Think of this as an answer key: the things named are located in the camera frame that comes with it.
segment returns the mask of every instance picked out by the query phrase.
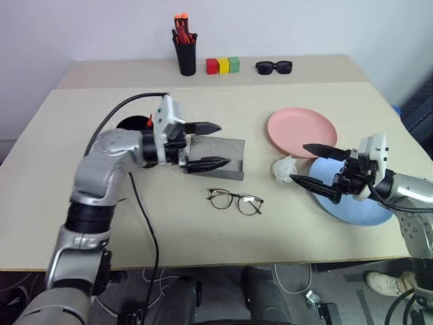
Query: white tissue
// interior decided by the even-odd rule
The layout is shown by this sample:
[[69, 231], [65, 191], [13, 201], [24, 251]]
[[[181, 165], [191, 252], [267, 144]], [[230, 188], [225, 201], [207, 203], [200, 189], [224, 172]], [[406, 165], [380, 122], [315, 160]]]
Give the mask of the white tissue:
[[288, 184], [292, 181], [290, 174], [296, 174], [296, 159], [292, 156], [277, 160], [272, 165], [272, 174], [278, 183]]

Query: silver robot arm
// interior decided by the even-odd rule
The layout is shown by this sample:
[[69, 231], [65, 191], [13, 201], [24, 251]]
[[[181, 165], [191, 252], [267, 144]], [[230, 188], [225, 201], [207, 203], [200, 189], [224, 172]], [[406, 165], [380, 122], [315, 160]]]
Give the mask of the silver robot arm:
[[128, 173], [158, 163], [179, 164], [193, 173], [229, 162], [221, 157], [188, 161], [185, 134], [210, 134], [221, 128], [212, 123], [186, 123], [171, 96], [163, 97], [153, 116], [153, 132], [105, 131], [82, 159], [67, 220], [60, 227], [46, 275], [47, 290], [28, 305], [15, 325], [88, 324], [90, 296], [102, 293], [108, 283], [110, 222]]
[[344, 161], [344, 166], [332, 186], [312, 177], [291, 175], [297, 184], [335, 204], [342, 194], [357, 200], [370, 198], [396, 215], [413, 257], [417, 302], [427, 309], [424, 317], [433, 322], [433, 183], [386, 169], [384, 134], [362, 139], [359, 149], [341, 150], [322, 144], [306, 144], [304, 148], [320, 157]]

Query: sunglasses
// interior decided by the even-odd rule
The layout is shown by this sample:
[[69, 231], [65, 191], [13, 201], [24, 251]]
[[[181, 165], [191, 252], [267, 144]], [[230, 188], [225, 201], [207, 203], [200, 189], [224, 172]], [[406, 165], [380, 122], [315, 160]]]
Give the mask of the sunglasses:
[[222, 188], [209, 188], [208, 191], [210, 195], [207, 199], [210, 200], [210, 203], [217, 209], [227, 209], [231, 206], [233, 198], [237, 198], [237, 208], [242, 214], [262, 214], [260, 208], [264, 201], [257, 196], [234, 194]]
[[271, 74], [274, 69], [280, 74], [289, 74], [292, 71], [293, 63], [291, 61], [260, 61], [256, 63], [256, 69], [259, 74]]

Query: glasses frame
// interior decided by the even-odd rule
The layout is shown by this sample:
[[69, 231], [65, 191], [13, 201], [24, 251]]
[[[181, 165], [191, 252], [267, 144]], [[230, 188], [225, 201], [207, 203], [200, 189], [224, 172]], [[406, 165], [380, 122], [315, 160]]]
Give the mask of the glasses frame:
[[[282, 73], [282, 72], [278, 71], [278, 64], [283, 64], [283, 63], [284, 64], [289, 64], [289, 66], [290, 66], [289, 72]], [[270, 71], [270, 73], [260, 73], [260, 70], [258, 69], [258, 67], [261, 64], [272, 64], [272, 70]], [[292, 67], [293, 67], [293, 62], [292, 61], [278, 61], [277, 63], [273, 63], [271, 61], [260, 61], [260, 62], [256, 63], [257, 73], [259, 73], [262, 76], [267, 76], [268, 74], [271, 74], [274, 70], [277, 70], [277, 72], [279, 74], [290, 74], [292, 72]]]
[[[225, 191], [225, 192], [227, 192], [226, 194], [227, 194], [227, 195], [230, 195], [230, 197], [231, 197], [231, 198], [230, 198], [230, 203], [229, 203], [225, 208], [218, 208], [218, 207], [215, 206], [215, 204], [212, 202], [212, 199], [214, 198], [214, 196], [212, 196], [212, 193], [213, 193], [214, 191], [217, 191], [217, 190]], [[263, 204], [264, 200], [262, 200], [261, 198], [255, 196], [255, 195], [251, 195], [251, 194], [244, 194], [244, 195], [234, 194], [234, 193], [231, 193], [230, 191], [228, 191], [228, 190], [226, 190], [226, 189], [224, 189], [224, 188], [208, 188], [208, 191], [209, 191], [210, 196], [209, 196], [207, 199], [210, 201], [210, 203], [212, 204], [212, 206], [213, 206], [214, 208], [218, 209], [218, 210], [225, 210], [225, 209], [228, 209], [228, 208], [231, 206], [231, 203], [233, 203], [233, 198], [237, 198], [237, 209], [238, 209], [239, 212], [242, 213], [243, 215], [255, 215], [255, 214], [259, 214], [259, 215], [261, 215], [261, 214], [262, 214], [261, 211], [260, 211], [260, 208], [262, 207], [262, 204]], [[256, 212], [254, 212], [254, 213], [252, 213], [252, 214], [243, 213], [242, 210], [241, 210], [241, 208], [240, 208], [240, 199], [243, 198], [243, 197], [251, 197], [251, 196], [252, 196], [253, 198], [255, 198], [255, 199], [260, 203], [260, 205], [259, 205], [258, 208], [257, 208], [254, 204], [251, 203], [251, 205], [254, 207], [254, 209], [256, 210]]]

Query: shoe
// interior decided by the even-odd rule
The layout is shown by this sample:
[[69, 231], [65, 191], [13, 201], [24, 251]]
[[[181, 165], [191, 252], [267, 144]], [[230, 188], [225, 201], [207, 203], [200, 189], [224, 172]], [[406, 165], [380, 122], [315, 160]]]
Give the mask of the shoe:
[[384, 296], [397, 297], [412, 289], [412, 277], [411, 272], [403, 272], [399, 278], [393, 278], [379, 272], [368, 272], [365, 275], [365, 281], [373, 291]]

